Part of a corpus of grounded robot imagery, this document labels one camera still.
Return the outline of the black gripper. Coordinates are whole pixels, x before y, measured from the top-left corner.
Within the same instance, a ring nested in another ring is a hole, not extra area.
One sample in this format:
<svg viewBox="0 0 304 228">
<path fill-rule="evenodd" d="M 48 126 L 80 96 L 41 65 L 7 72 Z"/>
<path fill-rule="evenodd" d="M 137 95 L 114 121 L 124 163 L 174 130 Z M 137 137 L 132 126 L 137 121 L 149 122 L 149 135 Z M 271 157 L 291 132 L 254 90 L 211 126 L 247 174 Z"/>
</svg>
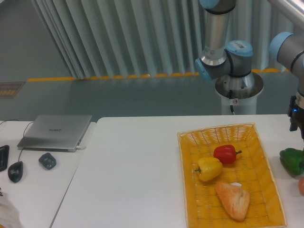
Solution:
<svg viewBox="0 0 304 228">
<path fill-rule="evenodd" d="M 290 98 L 290 104 L 287 112 L 287 116 L 290 117 L 289 131 L 296 131 L 298 128 L 301 132 L 302 139 L 304 138 L 304 109 L 296 103 L 296 96 L 293 95 Z"/>
</svg>

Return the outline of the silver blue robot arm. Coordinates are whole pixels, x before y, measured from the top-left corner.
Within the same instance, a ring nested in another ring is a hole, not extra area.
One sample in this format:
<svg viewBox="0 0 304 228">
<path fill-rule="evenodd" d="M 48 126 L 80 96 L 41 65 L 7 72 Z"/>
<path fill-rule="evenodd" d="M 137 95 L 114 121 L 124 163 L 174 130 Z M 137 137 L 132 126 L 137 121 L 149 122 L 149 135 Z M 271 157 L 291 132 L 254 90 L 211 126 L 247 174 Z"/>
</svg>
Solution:
<svg viewBox="0 0 304 228">
<path fill-rule="evenodd" d="M 235 8 L 234 0 L 201 0 L 207 13 L 205 47 L 195 61 L 202 79 L 215 80 L 221 98 L 221 113 L 256 114 L 257 96 L 264 82 L 252 72 L 253 48 L 243 40 L 225 42 L 228 18 Z M 296 95 L 290 98 L 287 115 L 290 131 L 304 130 L 304 37 L 290 32 L 276 35 L 269 45 L 271 56 L 298 78 Z"/>
</svg>

